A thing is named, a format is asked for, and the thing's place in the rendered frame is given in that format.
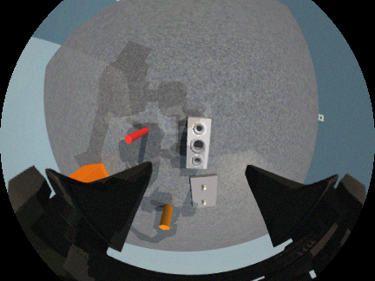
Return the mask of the orange cylinder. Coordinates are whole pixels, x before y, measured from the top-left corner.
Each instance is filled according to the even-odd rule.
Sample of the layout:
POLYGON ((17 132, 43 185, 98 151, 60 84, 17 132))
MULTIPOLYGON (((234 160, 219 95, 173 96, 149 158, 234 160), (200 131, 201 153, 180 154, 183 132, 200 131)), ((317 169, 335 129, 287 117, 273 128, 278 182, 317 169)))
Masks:
POLYGON ((170 220, 171 220, 171 216, 173 216, 173 213, 171 211, 173 211, 172 206, 170 206, 169 204, 164 206, 164 209, 162 211, 160 226, 159 226, 160 228, 162 228, 162 230, 169 230, 170 228, 170 223, 171 223, 170 220))

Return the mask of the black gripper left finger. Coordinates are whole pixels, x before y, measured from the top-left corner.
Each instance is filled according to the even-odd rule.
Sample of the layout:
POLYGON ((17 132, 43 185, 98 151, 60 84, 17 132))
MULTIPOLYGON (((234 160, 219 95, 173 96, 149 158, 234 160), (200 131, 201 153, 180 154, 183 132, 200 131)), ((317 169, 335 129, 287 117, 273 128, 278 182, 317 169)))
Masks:
POLYGON ((109 247, 118 252, 122 252, 152 172, 152 161, 146 161, 108 178, 86 183, 59 174, 55 169, 45 169, 55 193, 75 207, 109 247))

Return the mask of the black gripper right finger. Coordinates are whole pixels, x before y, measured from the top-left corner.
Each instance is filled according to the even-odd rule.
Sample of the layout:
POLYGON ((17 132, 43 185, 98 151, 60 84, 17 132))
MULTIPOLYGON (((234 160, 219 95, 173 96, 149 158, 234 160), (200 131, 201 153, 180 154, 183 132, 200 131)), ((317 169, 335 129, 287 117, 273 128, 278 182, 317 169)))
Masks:
POLYGON ((247 165, 246 178, 256 199, 273 247, 284 244, 308 218, 339 174, 311 185, 281 178, 254 165, 247 165))

